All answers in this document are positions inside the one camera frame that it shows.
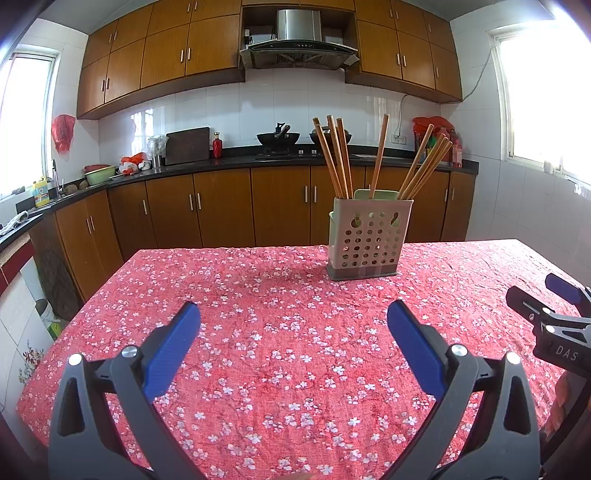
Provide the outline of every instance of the table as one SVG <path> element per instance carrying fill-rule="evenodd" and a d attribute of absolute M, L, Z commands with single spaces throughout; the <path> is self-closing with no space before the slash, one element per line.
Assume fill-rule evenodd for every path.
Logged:
<path fill-rule="evenodd" d="M 505 293 L 517 285 L 576 314 L 544 287 L 550 272 L 576 283 L 553 264 L 517 240 L 406 244 L 399 275 L 373 280 L 333 283 L 326 262 L 326 247 L 140 251 L 52 346 L 18 412 L 47 443 L 69 355 L 114 356 L 191 300 L 202 313 L 199 337 L 155 406 L 209 478 L 378 479 L 434 404 L 386 326 L 388 305 L 403 299 L 448 342 L 491 358 L 518 353 L 546 420 L 561 369 L 533 357 L 531 326 Z M 444 461 L 460 452 L 478 402 L 474 395 Z M 146 466 L 114 398 L 110 408 L 130 457 Z"/>

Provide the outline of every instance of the door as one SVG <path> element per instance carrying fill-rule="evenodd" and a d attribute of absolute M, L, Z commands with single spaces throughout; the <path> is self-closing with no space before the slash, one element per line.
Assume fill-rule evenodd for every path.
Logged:
<path fill-rule="evenodd" d="M 433 67 L 435 68 L 435 87 L 440 92 L 462 99 L 462 80 L 457 55 L 445 48 L 431 44 Z"/>
<path fill-rule="evenodd" d="M 351 167 L 351 179 L 353 191 L 364 188 L 365 167 Z M 311 168 L 310 193 L 310 245 L 328 245 L 329 213 L 333 211 L 335 204 L 335 189 L 330 181 L 328 168 Z"/>
<path fill-rule="evenodd" d="M 427 24 L 429 42 L 455 53 L 456 44 L 453 41 L 452 28 L 449 22 L 429 12 L 423 12 L 423 15 Z"/>
<path fill-rule="evenodd" d="M 148 35 L 169 28 L 188 24 L 191 21 L 194 0 L 158 0 L 154 3 Z"/>
<path fill-rule="evenodd" d="M 152 16 L 154 4 L 146 5 L 124 15 L 119 19 L 113 35 L 111 51 L 125 47 L 137 40 L 142 40 L 148 35 L 148 24 Z"/>
<path fill-rule="evenodd" d="M 390 0 L 355 0 L 355 12 L 357 20 L 396 28 L 394 10 L 390 5 Z"/>
<path fill-rule="evenodd" d="M 429 40 L 423 10 L 401 0 L 392 0 L 392 7 L 394 9 L 396 30 L 409 33 L 423 40 Z"/>
<path fill-rule="evenodd" d="M 250 169 L 196 173 L 193 183 L 203 246 L 254 247 Z"/>
<path fill-rule="evenodd" d="M 82 68 L 109 54 L 116 28 L 117 20 L 88 36 L 84 58 L 82 59 Z"/>
<path fill-rule="evenodd" d="M 240 0 L 225 0 L 223 2 L 220 2 L 220 0 L 193 0 L 191 22 L 239 14 Z"/>
<path fill-rule="evenodd" d="M 447 194 L 445 223 L 441 235 L 442 242 L 463 242 L 466 240 L 475 182 L 474 175 L 452 172 Z"/>
<path fill-rule="evenodd" d="M 362 70 L 401 79 L 396 30 L 367 22 L 357 22 L 357 28 Z"/>
<path fill-rule="evenodd" d="M 398 32 L 402 55 L 402 78 L 408 82 L 435 88 L 431 45 L 426 40 Z"/>
<path fill-rule="evenodd" d="M 109 56 L 91 63 L 80 72 L 78 116 L 105 103 L 105 86 Z"/>
<path fill-rule="evenodd" d="M 186 74 L 238 67 L 240 15 L 191 23 Z"/>
<path fill-rule="evenodd" d="M 310 244 L 310 167 L 252 168 L 258 247 Z"/>
<path fill-rule="evenodd" d="M 123 265 L 123 258 L 115 236 L 107 192 L 95 193 L 85 199 L 90 229 L 103 265 L 106 282 Z"/>
<path fill-rule="evenodd" d="M 109 56 L 105 103 L 139 90 L 145 38 L 115 50 Z"/>
<path fill-rule="evenodd" d="M 182 25 L 146 38 L 142 88 L 184 76 L 188 36 L 189 26 Z"/>
<path fill-rule="evenodd" d="M 158 248 L 201 248 L 193 176 L 146 182 Z"/>
<path fill-rule="evenodd" d="M 128 261 L 138 250 L 158 248 L 145 182 L 123 185 L 108 192 L 123 259 Z"/>
<path fill-rule="evenodd" d="M 96 250 L 86 202 L 74 202 L 56 212 L 57 226 L 74 280 L 84 301 L 105 283 L 105 271 Z"/>

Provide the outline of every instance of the electrical outlet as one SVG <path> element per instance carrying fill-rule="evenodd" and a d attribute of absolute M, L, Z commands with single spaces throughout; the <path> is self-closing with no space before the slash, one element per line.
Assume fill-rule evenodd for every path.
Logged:
<path fill-rule="evenodd" d="M 406 137 L 403 135 L 392 135 L 392 143 L 406 145 Z"/>

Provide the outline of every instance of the dish soap bottle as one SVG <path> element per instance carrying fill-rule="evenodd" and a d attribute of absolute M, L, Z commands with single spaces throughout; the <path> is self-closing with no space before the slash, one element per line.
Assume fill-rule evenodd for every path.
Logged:
<path fill-rule="evenodd" d="M 220 132 L 215 132 L 215 140 L 213 141 L 213 158 L 222 158 L 222 141 L 220 140 Z"/>

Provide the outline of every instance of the plastic bag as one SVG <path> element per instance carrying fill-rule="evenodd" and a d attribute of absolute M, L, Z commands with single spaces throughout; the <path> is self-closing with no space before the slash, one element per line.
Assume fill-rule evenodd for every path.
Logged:
<path fill-rule="evenodd" d="M 70 151 L 74 138 L 74 124 L 76 118 L 71 115 L 58 115 L 51 123 L 51 137 L 58 153 Z"/>

